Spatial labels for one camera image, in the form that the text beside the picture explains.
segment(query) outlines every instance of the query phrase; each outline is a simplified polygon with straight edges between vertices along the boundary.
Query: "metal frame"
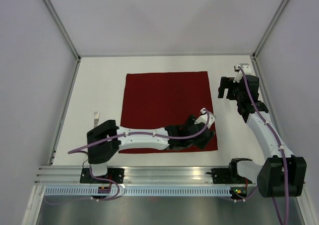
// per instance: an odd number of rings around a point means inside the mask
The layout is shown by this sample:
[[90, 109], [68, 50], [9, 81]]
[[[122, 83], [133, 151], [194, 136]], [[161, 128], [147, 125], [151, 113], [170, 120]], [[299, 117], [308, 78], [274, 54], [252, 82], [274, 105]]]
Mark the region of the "metal frame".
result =
[[271, 19], [269, 25], [267, 26], [267, 29], [265, 31], [265, 33], [263, 34], [261, 40], [259, 41], [253, 56], [256, 58], [260, 51], [262, 50], [265, 42], [268, 39], [268, 36], [270, 35], [271, 31], [273, 30], [273, 28], [275, 27], [276, 23], [278, 22], [280, 16], [282, 15], [283, 11], [285, 10], [285, 8], [287, 7], [288, 3], [290, 0], [282, 0], [279, 4], [279, 7], [277, 8], [273, 18]]
[[71, 81], [69, 83], [69, 86], [68, 86], [69, 89], [68, 89], [68, 92], [67, 92], [66, 97], [65, 97], [64, 102], [63, 102], [63, 108], [62, 108], [62, 111], [61, 111], [60, 116], [59, 116], [59, 123], [58, 123], [58, 125], [56, 127], [56, 130], [54, 132], [54, 139], [53, 139], [52, 146], [51, 146], [52, 147], [52, 152], [51, 152], [49, 160], [47, 162], [48, 165], [52, 165], [53, 164], [56, 148], [58, 146], [58, 142], [59, 142], [60, 135], [61, 135], [61, 132], [62, 132], [64, 119], [65, 119], [66, 112], [67, 112], [68, 107], [69, 107], [69, 103], [70, 103], [72, 91], [73, 91], [73, 88], [74, 88], [76, 76], [77, 76], [78, 71], [79, 71], [80, 63], [81, 63], [81, 59], [78, 59], [78, 60], [75, 61], [75, 64], [74, 64], [74, 71], [73, 71], [72, 79], [71, 79]]
[[77, 52], [68, 32], [66, 31], [60, 17], [58, 16], [56, 10], [54, 9], [54, 6], [51, 2], [51, 0], [42, 0], [42, 2], [44, 3], [46, 9], [48, 10], [50, 16], [53, 19], [53, 22], [55, 23], [55, 25], [57, 26], [58, 30], [60, 31], [63, 40], [65, 42], [65, 44], [68, 46], [69, 50], [71, 51], [71, 53], [73, 54], [73, 56], [75, 57], [76, 60], [80, 59], [80, 55]]

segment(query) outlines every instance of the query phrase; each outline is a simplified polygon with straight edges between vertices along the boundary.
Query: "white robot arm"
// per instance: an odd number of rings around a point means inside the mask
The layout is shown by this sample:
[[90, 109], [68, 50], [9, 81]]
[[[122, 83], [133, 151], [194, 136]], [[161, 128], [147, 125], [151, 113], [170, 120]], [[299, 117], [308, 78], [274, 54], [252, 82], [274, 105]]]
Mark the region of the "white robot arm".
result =
[[[170, 125], [157, 129], [130, 129], [118, 127], [115, 120], [108, 120], [87, 133], [88, 160], [92, 173], [99, 177], [107, 174], [107, 162], [120, 150], [151, 148], [157, 150], [181, 150], [192, 145], [204, 149], [214, 131], [210, 131], [215, 115], [205, 108], [198, 118], [189, 116], [183, 125]], [[76, 153], [82, 148], [70, 151]]]
[[305, 160], [294, 156], [274, 128], [266, 105], [258, 100], [259, 78], [251, 75], [249, 64], [238, 64], [235, 71], [238, 72], [236, 77], [221, 78], [218, 98], [223, 98], [225, 89], [228, 89], [226, 98], [237, 101], [238, 112], [254, 132], [266, 162], [259, 166], [249, 158], [233, 159], [229, 164], [231, 174], [256, 183], [263, 197], [284, 197], [283, 150], [288, 164], [289, 196], [300, 196], [307, 167]]

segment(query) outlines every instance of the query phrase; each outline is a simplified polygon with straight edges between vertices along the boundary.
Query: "silver fork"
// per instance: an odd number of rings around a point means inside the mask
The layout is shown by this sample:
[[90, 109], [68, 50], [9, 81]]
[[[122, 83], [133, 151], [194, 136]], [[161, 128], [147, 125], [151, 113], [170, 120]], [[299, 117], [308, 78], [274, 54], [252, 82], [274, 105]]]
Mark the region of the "silver fork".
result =
[[98, 126], [100, 119], [100, 113], [99, 112], [94, 112], [94, 128]]

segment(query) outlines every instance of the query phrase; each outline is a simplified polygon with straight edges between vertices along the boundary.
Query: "red towel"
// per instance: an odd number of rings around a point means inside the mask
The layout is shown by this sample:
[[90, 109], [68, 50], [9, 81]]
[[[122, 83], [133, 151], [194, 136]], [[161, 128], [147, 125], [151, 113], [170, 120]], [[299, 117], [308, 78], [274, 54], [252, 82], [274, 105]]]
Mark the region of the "red towel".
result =
[[[202, 108], [213, 112], [207, 72], [128, 74], [124, 90], [121, 126], [133, 129], [155, 129], [184, 124]], [[120, 153], [172, 153], [217, 150], [216, 135], [200, 150], [191, 146], [181, 151], [127, 149]]]

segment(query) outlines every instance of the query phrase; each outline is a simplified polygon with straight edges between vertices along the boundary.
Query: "metal edge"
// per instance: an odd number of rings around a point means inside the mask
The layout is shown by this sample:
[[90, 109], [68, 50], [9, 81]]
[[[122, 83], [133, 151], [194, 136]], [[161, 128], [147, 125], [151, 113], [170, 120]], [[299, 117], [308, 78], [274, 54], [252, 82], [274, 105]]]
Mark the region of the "metal edge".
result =
[[205, 56], [205, 55], [252, 55], [253, 53], [154, 53], [154, 54], [104, 54], [104, 55], [82, 55], [82, 58], [100, 57], [138, 57], [138, 56]]
[[40, 213], [45, 186], [33, 186], [31, 196], [22, 220], [23, 225], [35, 225]]
[[318, 214], [314, 209], [314, 205], [306, 185], [304, 185], [301, 196], [297, 197], [297, 201], [305, 225], [319, 225]]
[[[280, 126], [278, 124], [278, 118], [276, 116], [271, 99], [269, 97], [267, 86], [264, 83], [265, 80], [263, 79], [263, 74], [260, 70], [260, 63], [258, 61], [258, 58], [254, 58], [253, 56], [251, 56], [251, 61], [256, 75], [260, 78], [261, 95], [264, 99], [266, 106], [269, 109], [270, 115], [272, 117], [272, 122], [275, 128], [277, 129], [278, 133], [282, 134]], [[305, 225], [319, 225], [318, 215], [315, 209], [313, 209], [314, 206], [306, 184], [304, 184], [303, 193], [301, 194], [301, 196], [297, 197], [297, 201]]]
[[56, 10], [54, 9], [54, 6], [51, 2], [51, 0], [42, 0], [42, 2], [44, 3], [46, 9], [48, 10], [51, 18], [53, 19], [54, 23], [56, 24], [58, 30], [60, 31], [63, 40], [65, 42], [65, 44], [67, 45], [67, 47], [69, 48], [69, 50], [71, 51], [71, 53], [73, 54], [73, 56], [75, 57], [75, 59], [80, 59], [79, 53], [77, 52], [68, 32], [66, 31], [60, 17], [58, 16]]
[[70, 85], [68, 87], [69, 90], [68, 90], [68, 92], [67, 92], [67, 94], [65, 96], [65, 99], [64, 99], [64, 102], [63, 102], [63, 108], [62, 108], [62, 111], [61, 111], [60, 116], [59, 116], [59, 123], [58, 123], [57, 128], [56, 128], [55, 133], [54, 133], [54, 139], [53, 139], [53, 143], [52, 143], [52, 146], [51, 146], [52, 147], [52, 152], [51, 152], [49, 160], [47, 162], [47, 164], [49, 164], [49, 165], [51, 165], [52, 162], [53, 162], [54, 153], [56, 152], [56, 148], [58, 146], [58, 142], [59, 142], [59, 139], [60, 139], [60, 135], [61, 135], [64, 119], [65, 119], [66, 112], [67, 112], [67, 109], [68, 109], [68, 106], [69, 106], [69, 103], [70, 103], [70, 100], [71, 100], [71, 95], [72, 95], [72, 91], [73, 91], [73, 88], [74, 88], [76, 76], [77, 76], [77, 73], [78, 73], [78, 70], [79, 70], [79, 67], [80, 67], [80, 63], [81, 63], [81, 59], [75, 61], [75, 64], [74, 64], [73, 76], [72, 76], [72, 79], [70, 81]]
[[277, 24], [280, 16], [282, 15], [283, 11], [285, 10], [287, 4], [289, 3], [290, 0], [282, 0], [274, 14], [274, 16], [272, 17], [269, 25], [267, 26], [266, 31], [264, 32], [261, 40], [259, 41], [255, 52], [254, 52], [254, 57], [257, 57], [260, 53], [260, 51], [262, 50], [265, 42], [267, 41], [267, 38], [269, 36], [269, 34], [271, 33], [271, 31], [273, 30], [273, 28], [275, 27], [275, 25]]

